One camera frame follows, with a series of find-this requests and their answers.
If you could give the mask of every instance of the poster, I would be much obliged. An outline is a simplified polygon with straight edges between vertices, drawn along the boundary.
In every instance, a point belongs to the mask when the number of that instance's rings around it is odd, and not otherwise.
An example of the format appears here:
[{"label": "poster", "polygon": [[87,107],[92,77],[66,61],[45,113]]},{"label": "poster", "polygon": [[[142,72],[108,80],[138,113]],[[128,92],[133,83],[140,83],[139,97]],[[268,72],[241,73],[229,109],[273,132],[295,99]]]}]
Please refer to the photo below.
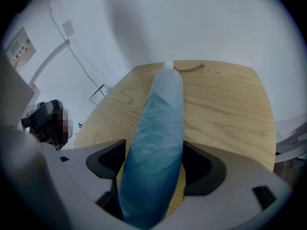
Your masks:
[{"label": "poster", "polygon": [[28,49],[22,44],[21,47],[16,51],[12,58],[12,64],[15,68],[18,66],[18,63],[21,61],[27,50]]}]

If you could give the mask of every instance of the white cap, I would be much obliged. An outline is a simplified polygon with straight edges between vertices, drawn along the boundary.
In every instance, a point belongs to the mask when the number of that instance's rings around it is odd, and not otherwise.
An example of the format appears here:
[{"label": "white cap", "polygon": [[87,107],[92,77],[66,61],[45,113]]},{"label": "white cap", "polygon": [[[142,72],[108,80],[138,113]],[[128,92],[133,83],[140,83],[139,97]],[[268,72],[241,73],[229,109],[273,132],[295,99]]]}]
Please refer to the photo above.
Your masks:
[{"label": "white cap", "polygon": [[173,63],[173,61],[168,60],[168,61],[164,62],[163,68],[173,69],[173,68],[174,68],[174,63]]}]

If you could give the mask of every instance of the gray panel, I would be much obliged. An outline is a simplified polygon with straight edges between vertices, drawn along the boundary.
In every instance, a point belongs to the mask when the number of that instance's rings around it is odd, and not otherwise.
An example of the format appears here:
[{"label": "gray panel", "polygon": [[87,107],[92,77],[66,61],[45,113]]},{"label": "gray panel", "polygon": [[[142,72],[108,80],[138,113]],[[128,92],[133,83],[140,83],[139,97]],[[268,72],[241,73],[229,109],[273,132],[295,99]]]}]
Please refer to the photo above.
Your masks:
[{"label": "gray panel", "polygon": [[[228,230],[262,213],[252,191],[253,187],[267,185],[277,199],[290,195],[288,186],[255,160],[217,148],[192,144],[222,159],[227,167],[227,176],[209,195],[184,197],[179,208],[158,224],[155,230]],[[257,229],[259,225],[255,223],[253,227]]]},{"label": "gray panel", "polygon": [[92,201],[69,176],[64,167],[66,162],[61,162],[54,147],[46,143],[43,143],[42,146],[46,154],[50,175],[71,218],[73,229],[136,229],[113,217]]},{"label": "gray panel", "polygon": [[0,128],[1,173],[17,195],[51,229],[71,229],[51,181],[41,143],[26,132]]},{"label": "gray panel", "polygon": [[33,95],[33,90],[19,76],[1,51],[0,126],[16,127]]},{"label": "gray panel", "polygon": [[68,161],[63,163],[66,171],[72,177],[82,191],[94,202],[96,202],[105,192],[111,190],[112,180],[101,179],[86,166],[86,159],[94,152],[107,148],[117,141],[98,144],[95,146],[60,150],[59,157],[65,156]]}]

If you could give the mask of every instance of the wooden table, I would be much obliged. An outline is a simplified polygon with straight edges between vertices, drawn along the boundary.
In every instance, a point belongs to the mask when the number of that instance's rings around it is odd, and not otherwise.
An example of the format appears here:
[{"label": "wooden table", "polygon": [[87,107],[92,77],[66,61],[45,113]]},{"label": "wooden table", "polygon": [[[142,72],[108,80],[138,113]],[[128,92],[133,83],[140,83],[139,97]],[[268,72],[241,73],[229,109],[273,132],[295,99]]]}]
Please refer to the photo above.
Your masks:
[{"label": "wooden table", "polygon": [[[206,60],[175,61],[184,90],[185,140],[251,157],[270,171],[275,158],[275,129],[268,96],[254,70]],[[74,142],[80,148],[115,139],[126,139],[126,155],[142,107],[156,72],[163,63],[134,68],[88,117]],[[185,172],[179,181],[168,214],[181,203]]]}]

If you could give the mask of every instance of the white wall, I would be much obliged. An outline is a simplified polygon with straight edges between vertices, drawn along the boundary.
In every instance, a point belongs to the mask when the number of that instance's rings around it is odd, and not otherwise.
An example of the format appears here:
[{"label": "white wall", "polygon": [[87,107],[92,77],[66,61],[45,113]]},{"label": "white wall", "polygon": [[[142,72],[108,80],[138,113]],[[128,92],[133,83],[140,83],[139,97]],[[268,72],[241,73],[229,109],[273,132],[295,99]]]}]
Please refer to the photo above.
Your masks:
[{"label": "white wall", "polygon": [[[47,64],[37,79],[31,82],[43,62],[64,42],[50,17],[50,7],[50,0],[32,0],[25,10],[15,16],[7,29],[1,46],[6,48],[15,34],[24,27],[36,49],[33,57],[19,72],[24,81],[35,91],[35,96],[31,100],[30,105],[54,99],[62,101],[64,107],[69,112],[69,118],[72,118],[74,123],[73,137],[69,141],[69,146],[72,147],[75,133],[79,130],[78,122],[85,122],[88,115],[96,107],[89,100],[90,95],[96,90],[96,86],[86,76],[82,67],[67,47],[64,47]],[[56,23],[58,23],[54,14],[53,17]],[[96,84],[103,83],[94,74],[92,68],[89,67],[86,60],[78,52],[78,49],[74,45],[70,46]]]},{"label": "white wall", "polygon": [[241,64],[259,75],[276,122],[307,111],[306,47],[278,0],[54,0],[71,43],[113,87],[165,60]]},{"label": "white wall", "polygon": [[22,13],[14,17],[2,40],[4,48],[22,27],[36,49],[20,71],[23,80],[29,84],[39,66],[63,42],[63,38],[51,20],[50,0],[33,0]]}]

